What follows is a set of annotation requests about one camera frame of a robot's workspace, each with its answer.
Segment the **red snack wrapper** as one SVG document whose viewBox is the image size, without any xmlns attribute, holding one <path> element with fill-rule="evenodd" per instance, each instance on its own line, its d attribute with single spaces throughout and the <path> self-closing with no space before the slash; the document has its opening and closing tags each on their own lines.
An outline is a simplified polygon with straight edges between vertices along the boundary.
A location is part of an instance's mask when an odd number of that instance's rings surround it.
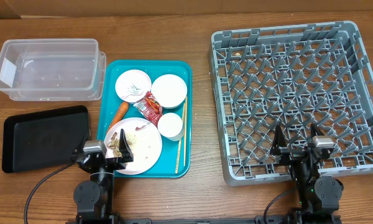
<svg viewBox="0 0 373 224">
<path fill-rule="evenodd" d="M 135 102 L 134 107 L 155 126 L 158 125 L 159 119 L 163 115 L 162 106 L 150 91 L 139 101 Z"/>
</svg>

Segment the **white rice pile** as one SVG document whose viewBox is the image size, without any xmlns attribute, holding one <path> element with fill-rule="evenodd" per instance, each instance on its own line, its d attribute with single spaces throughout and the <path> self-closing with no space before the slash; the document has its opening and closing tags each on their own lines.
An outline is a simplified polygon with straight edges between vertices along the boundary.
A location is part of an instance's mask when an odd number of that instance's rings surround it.
<svg viewBox="0 0 373 224">
<path fill-rule="evenodd" d="M 143 139 L 136 133 L 126 133 L 126 141 L 133 154 L 136 154 L 143 145 Z"/>
</svg>

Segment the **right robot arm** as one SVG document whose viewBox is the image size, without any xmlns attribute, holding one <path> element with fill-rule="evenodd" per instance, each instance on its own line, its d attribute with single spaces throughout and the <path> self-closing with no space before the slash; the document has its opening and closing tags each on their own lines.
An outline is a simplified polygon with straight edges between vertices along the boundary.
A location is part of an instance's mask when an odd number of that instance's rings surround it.
<svg viewBox="0 0 373 224">
<path fill-rule="evenodd" d="M 275 197 L 265 208 L 263 219 L 270 218 L 267 212 L 274 202 L 294 191 L 298 192 L 299 208 L 290 211 L 274 220 L 277 223 L 341 223 L 339 216 L 333 213 L 339 210 L 344 185 L 338 179 L 319 173 L 318 164 L 328 159 L 334 151 L 333 140 L 322 133 L 317 125 L 311 124 L 311 141 L 303 149 L 294 150 L 288 147 L 280 125 L 275 127 L 275 136 L 270 154 L 279 156 L 279 164 L 288 166 L 296 187 Z"/>
</svg>

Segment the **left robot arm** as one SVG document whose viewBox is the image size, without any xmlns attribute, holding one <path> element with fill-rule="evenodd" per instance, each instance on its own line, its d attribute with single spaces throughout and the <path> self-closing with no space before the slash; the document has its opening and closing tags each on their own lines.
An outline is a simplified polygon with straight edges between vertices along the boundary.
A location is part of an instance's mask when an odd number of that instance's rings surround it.
<svg viewBox="0 0 373 224">
<path fill-rule="evenodd" d="M 79 168 L 89 173 L 90 179 L 77 185 L 73 199 L 77 205 L 76 223 L 113 223 L 125 221 L 113 211 L 114 172 L 125 169 L 134 160 L 124 130 L 119 133 L 116 144 L 121 156 L 106 157 L 103 141 L 90 141 L 85 136 L 71 156 Z"/>
</svg>

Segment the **white bowl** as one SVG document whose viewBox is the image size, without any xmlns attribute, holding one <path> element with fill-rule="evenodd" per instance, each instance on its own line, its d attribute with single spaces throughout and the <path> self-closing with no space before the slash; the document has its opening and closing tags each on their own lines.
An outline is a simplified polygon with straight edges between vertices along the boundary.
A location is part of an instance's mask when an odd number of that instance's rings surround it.
<svg viewBox="0 0 373 224">
<path fill-rule="evenodd" d="M 158 77 L 150 91 L 158 103 L 166 109 L 178 107 L 187 96 L 187 85 L 184 80 L 173 74 Z"/>
</svg>

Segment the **orange carrot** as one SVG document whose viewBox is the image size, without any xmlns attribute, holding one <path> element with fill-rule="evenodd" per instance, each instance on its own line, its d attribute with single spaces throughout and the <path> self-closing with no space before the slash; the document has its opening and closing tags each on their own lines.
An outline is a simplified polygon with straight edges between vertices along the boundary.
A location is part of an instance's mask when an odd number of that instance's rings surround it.
<svg viewBox="0 0 373 224">
<path fill-rule="evenodd" d="M 119 105 L 119 108 L 118 108 L 116 114 L 114 115 L 114 118 L 111 121 L 111 124 L 109 125 L 108 130 L 110 130 L 116 123 L 120 122 L 120 120 L 123 119 L 123 117 L 127 113 L 128 109 L 129 109 L 129 103 L 126 102 L 126 101 L 123 101 Z"/>
</svg>

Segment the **small white cup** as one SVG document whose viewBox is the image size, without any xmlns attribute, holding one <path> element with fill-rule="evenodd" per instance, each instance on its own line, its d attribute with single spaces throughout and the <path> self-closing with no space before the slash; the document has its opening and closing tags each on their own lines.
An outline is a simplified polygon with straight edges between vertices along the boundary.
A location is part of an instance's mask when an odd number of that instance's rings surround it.
<svg viewBox="0 0 373 224">
<path fill-rule="evenodd" d="M 176 113 L 165 113 L 159 119 L 159 133 L 171 141 L 179 141 L 183 137 L 183 120 Z"/>
</svg>

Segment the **wooden chopstick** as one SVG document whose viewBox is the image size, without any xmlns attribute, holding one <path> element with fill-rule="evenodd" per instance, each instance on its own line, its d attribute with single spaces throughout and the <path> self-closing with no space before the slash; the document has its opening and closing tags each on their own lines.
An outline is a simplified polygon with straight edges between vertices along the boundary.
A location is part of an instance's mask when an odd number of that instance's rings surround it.
<svg viewBox="0 0 373 224">
<path fill-rule="evenodd" d="M 188 114 L 188 97 L 185 98 L 184 104 L 184 139 L 183 139 L 183 166 L 186 166 L 186 156 L 187 156 L 187 114 Z"/>
<path fill-rule="evenodd" d="M 184 119 L 185 119 L 185 106 L 186 103 L 183 105 L 183 113 L 182 113 L 182 134 L 183 128 L 184 128 Z M 183 135 L 181 136 L 181 139 L 178 141 L 178 151 L 177 151 L 177 163 L 176 163 L 176 168 L 175 168 L 175 173 L 178 174 L 178 168 L 179 168 L 179 163 L 180 163 L 180 154 L 181 154 L 181 145 L 182 145 L 182 138 Z"/>
</svg>

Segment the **peanut pile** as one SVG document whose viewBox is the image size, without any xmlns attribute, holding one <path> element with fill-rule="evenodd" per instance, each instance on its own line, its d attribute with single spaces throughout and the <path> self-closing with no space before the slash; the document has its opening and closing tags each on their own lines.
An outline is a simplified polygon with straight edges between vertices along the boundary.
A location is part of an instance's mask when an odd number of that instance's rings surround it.
<svg viewBox="0 0 373 224">
<path fill-rule="evenodd" d="M 122 153 L 119 150 L 119 139 L 117 138 L 117 132 L 112 135 L 107 147 L 113 150 L 114 157 L 122 156 Z"/>
</svg>

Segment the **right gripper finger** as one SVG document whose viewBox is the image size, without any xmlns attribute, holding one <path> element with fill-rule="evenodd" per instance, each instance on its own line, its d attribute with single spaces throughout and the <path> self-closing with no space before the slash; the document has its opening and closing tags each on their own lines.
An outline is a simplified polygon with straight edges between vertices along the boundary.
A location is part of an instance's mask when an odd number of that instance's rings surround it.
<svg viewBox="0 0 373 224">
<path fill-rule="evenodd" d="M 315 136 L 323 136 L 324 135 L 323 132 L 320 130 L 320 128 L 315 123 L 311 123 L 310 133 L 311 133 L 311 138 L 314 138 Z"/>
<path fill-rule="evenodd" d="M 285 136 L 283 135 L 282 129 L 279 124 L 275 127 L 275 136 L 272 143 L 272 149 L 278 149 L 279 147 L 286 147 L 287 143 Z"/>
</svg>

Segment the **white tissue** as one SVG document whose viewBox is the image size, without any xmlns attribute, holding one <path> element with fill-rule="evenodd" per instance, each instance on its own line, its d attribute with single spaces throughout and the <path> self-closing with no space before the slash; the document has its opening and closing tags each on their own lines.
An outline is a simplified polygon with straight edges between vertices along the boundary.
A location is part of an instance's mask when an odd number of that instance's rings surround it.
<svg viewBox="0 0 373 224">
<path fill-rule="evenodd" d="M 144 93 L 144 91 L 142 89 L 136 87 L 135 84 L 130 85 L 127 88 L 127 92 L 128 92 L 128 95 L 126 95 L 126 97 L 129 97 L 129 96 L 141 96 Z"/>
</svg>

